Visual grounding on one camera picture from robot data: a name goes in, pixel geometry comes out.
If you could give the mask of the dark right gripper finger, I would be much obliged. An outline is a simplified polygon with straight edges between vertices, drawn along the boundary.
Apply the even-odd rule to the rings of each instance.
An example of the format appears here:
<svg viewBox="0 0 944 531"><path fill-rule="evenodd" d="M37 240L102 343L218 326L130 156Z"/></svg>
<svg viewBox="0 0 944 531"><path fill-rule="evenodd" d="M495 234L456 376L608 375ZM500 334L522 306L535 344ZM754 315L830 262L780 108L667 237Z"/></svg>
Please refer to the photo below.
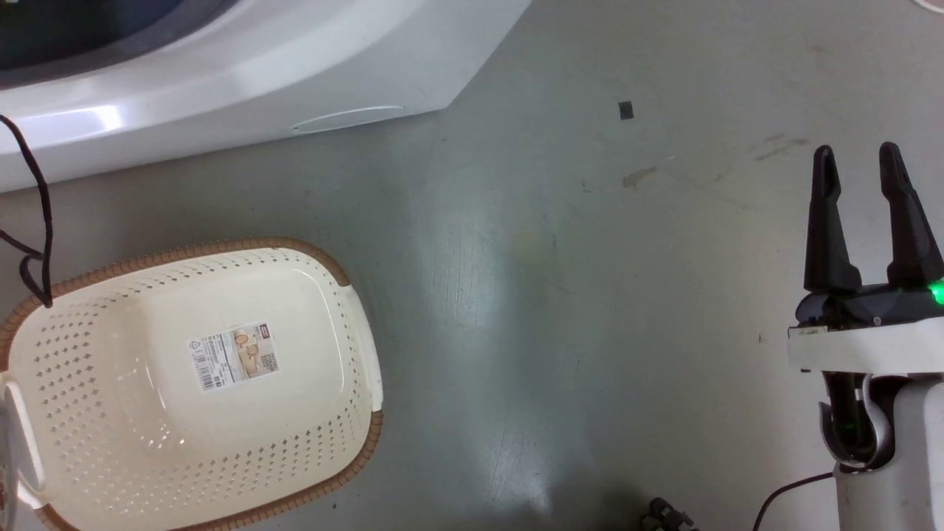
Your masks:
<svg viewBox="0 0 944 531"><path fill-rule="evenodd" d="M942 279L940 248L899 145L883 142L879 149L879 168L892 235L892 261L886 268L888 282L900 287L929 285Z"/></svg>
<svg viewBox="0 0 944 531"><path fill-rule="evenodd" d="M861 273L847 254L840 196L835 152L822 145L813 154L807 221L805 290L811 293L851 294L862 287Z"/></svg>

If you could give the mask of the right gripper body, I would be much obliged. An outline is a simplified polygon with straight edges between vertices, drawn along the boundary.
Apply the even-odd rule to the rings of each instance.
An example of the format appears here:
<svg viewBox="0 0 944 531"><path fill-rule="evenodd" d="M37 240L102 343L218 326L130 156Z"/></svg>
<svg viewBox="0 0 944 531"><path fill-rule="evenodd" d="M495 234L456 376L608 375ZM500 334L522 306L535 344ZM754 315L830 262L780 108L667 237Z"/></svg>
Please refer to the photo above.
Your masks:
<svg viewBox="0 0 944 531"><path fill-rule="evenodd" d="M942 281L809 294L788 329L788 363L806 371L941 373Z"/></svg>

